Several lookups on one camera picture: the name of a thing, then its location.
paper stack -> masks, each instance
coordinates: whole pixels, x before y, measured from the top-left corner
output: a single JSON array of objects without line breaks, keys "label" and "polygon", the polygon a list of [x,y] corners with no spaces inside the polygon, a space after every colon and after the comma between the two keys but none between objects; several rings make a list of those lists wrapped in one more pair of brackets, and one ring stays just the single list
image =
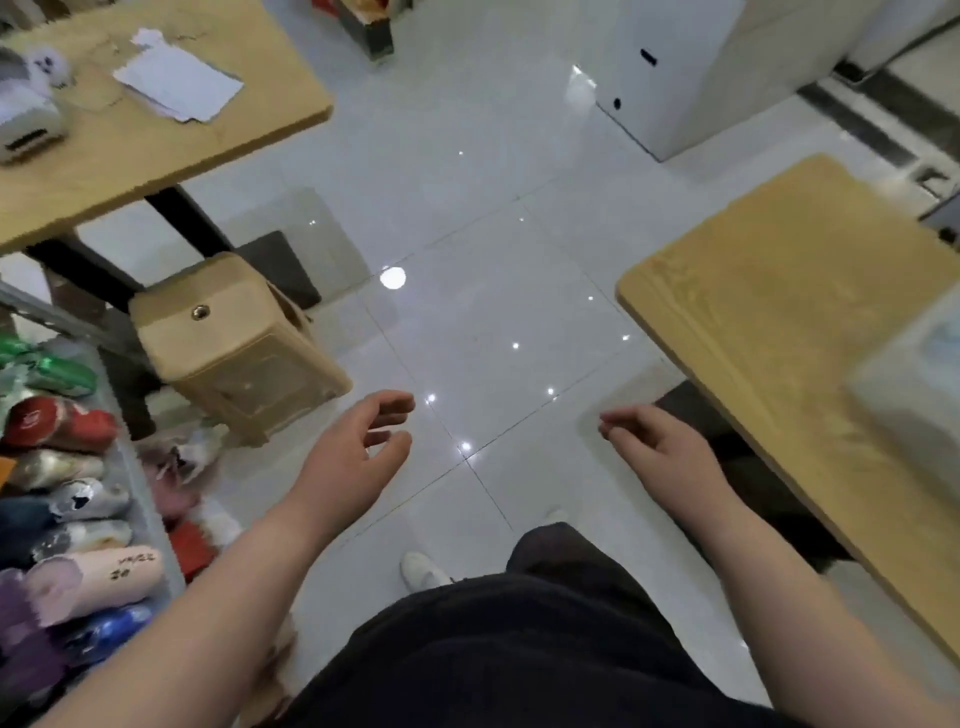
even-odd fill
[{"label": "paper stack", "polygon": [[152,41],[152,47],[114,71],[113,78],[142,96],[157,113],[177,121],[208,122],[243,88],[243,82],[168,45],[162,36]]}]

beige plastic stool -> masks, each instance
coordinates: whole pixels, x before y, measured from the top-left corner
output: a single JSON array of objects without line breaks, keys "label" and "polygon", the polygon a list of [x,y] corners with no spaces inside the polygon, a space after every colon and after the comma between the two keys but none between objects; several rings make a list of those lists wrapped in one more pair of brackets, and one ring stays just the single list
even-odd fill
[{"label": "beige plastic stool", "polygon": [[353,387],[303,311],[233,253],[136,294],[130,314],[159,377],[246,445]]}]

forearm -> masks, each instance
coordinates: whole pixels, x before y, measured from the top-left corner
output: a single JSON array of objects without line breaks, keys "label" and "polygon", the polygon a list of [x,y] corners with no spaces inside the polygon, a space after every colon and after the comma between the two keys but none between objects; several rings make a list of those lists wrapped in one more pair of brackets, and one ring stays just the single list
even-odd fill
[{"label": "forearm", "polygon": [[701,534],[774,705],[815,728],[953,726],[832,587],[746,507]]},{"label": "forearm", "polygon": [[335,534],[281,503],[39,728],[219,728],[236,715],[304,576]]}]

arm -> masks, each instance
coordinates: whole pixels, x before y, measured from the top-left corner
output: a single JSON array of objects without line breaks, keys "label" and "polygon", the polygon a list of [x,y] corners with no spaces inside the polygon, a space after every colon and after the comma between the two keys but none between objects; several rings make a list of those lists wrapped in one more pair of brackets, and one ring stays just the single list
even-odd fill
[{"label": "arm", "polygon": [[[366,397],[321,436],[283,500],[38,728],[219,728],[237,714],[300,583],[410,451],[412,395]],[[366,447],[387,443],[374,458]]]},{"label": "arm", "polygon": [[815,728],[956,727],[737,497],[699,433],[650,405],[603,413],[600,432],[703,547],[778,710]]}]

left hand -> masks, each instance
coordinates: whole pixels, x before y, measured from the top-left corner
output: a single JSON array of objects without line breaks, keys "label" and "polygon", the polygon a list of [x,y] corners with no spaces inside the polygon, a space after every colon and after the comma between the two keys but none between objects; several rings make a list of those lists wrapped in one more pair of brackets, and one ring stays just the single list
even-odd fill
[{"label": "left hand", "polygon": [[[411,393],[386,389],[358,401],[320,436],[281,506],[315,535],[335,538],[370,510],[406,461],[410,433],[380,428],[402,425],[415,406]],[[384,443],[376,456],[367,454]]]}]

